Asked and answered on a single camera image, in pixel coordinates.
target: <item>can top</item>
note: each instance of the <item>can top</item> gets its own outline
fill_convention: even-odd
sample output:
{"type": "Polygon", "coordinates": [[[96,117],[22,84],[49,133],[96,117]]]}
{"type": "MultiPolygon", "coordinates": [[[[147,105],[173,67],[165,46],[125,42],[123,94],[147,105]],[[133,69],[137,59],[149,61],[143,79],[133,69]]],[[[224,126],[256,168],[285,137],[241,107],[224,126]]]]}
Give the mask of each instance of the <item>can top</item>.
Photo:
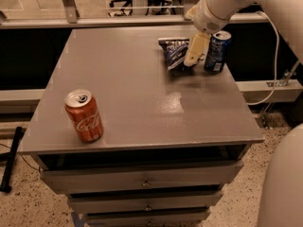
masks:
{"type": "Polygon", "coordinates": [[[213,36],[217,40],[222,40],[222,41],[229,40],[231,38],[231,34],[224,30],[220,30],[218,33],[215,33],[213,36]]]}
{"type": "Polygon", "coordinates": [[[79,108],[88,104],[91,99],[91,92],[86,89],[76,89],[65,97],[65,104],[72,108],[79,108]]]}

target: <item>black cable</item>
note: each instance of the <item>black cable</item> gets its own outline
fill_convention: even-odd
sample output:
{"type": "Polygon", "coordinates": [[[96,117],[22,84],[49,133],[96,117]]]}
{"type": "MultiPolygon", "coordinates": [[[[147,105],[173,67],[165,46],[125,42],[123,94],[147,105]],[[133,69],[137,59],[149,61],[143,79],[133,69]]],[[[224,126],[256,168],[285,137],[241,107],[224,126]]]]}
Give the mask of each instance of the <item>black cable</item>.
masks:
{"type": "MultiPolygon", "coordinates": [[[[4,148],[10,148],[10,147],[8,147],[8,146],[6,146],[6,145],[4,145],[4,144],[1,144],[1,143],[0,143],[0,146],[2,146],[2,147],[4,147],[4,148]]],[[[21,156],[21,158],[25,161],[25,163],[26,163],[29,167],[33,168],[34,170],[37,170],[37,171],[41,172],[41,168],[40,168],[40,167],[39,167],[39,168],[36,168],[36,167],[34,167],[34,166],[31,166],[30,163],[23,157],[23,155],[20,155],[20,156],[21,156]]]]}

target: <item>white cable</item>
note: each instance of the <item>white cable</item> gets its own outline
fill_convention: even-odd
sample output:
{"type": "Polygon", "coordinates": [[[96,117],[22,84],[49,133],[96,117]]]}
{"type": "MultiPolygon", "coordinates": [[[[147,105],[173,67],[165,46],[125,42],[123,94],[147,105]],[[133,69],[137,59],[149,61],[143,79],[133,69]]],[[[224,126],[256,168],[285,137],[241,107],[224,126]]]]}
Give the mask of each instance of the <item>white cable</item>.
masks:
{"type": "Polygon", "coordinates": [[[279,38],[278,32],[276,30],[276,27],[275,27],[274,23],[271,21],[271,19],[264,12],[262,12],[262,11],[258,11],[257,14],[263,16],[264,18],[266,18],[271,23],[271,25],[272,25],[272,27],[273,27],[273,29],[275,31],[275,34],[276,34],[276,52],[275,52],[275,65],[274,65],[275,72],[274,72],[274,84],[273,84],[272,92],[267,97],[265,97],[263,100],[261,100],[259,102],[247,103],[247,105],[250,105],[250,106],[252,106],[252,105],[258,105],[260,103],[265,102],[266,100],[268,100],[273,95],[273,93],[275,91],[275,88],[276,88],[276,61],[277,61],[278,46],[279,46],[279,43],[280,43],[280,38],[279,38]]]}

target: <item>black metal leg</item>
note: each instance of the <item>black metal leg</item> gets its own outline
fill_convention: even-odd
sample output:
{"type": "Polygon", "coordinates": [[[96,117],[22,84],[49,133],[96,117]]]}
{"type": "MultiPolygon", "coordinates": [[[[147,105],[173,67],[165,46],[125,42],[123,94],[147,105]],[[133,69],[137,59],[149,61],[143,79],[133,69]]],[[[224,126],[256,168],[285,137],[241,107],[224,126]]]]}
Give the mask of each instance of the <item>black metal leg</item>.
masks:
{"type": "Polygon", "coordinates": [[[10,175],[14,164],[14,160],[17,154],[19,142],[22,136],[23,136],[22,128],[17,127],[12,140],[10,153],[4,153],[0,155],[0,162],[4,162],[4,161],[7,162],[6,169],[4,171],[1,186],[0,186],[0,192],[9,193],[11,191],[11,187],[9,186],[9,180],[10,180],[10,175]]]}

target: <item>red soda can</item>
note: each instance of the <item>red soda can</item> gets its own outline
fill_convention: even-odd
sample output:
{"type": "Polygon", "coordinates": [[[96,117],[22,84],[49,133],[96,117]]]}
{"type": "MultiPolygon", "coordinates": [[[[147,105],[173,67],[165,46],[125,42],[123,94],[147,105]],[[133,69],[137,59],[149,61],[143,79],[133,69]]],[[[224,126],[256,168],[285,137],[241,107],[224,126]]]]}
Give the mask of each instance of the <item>red soda can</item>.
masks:
{"type": "Polygon", "coordinates": [[[82,142],[93,142],[103,134],[96,99],[91,92],[77,89],[65,97],[65,109],[82,142]]]}

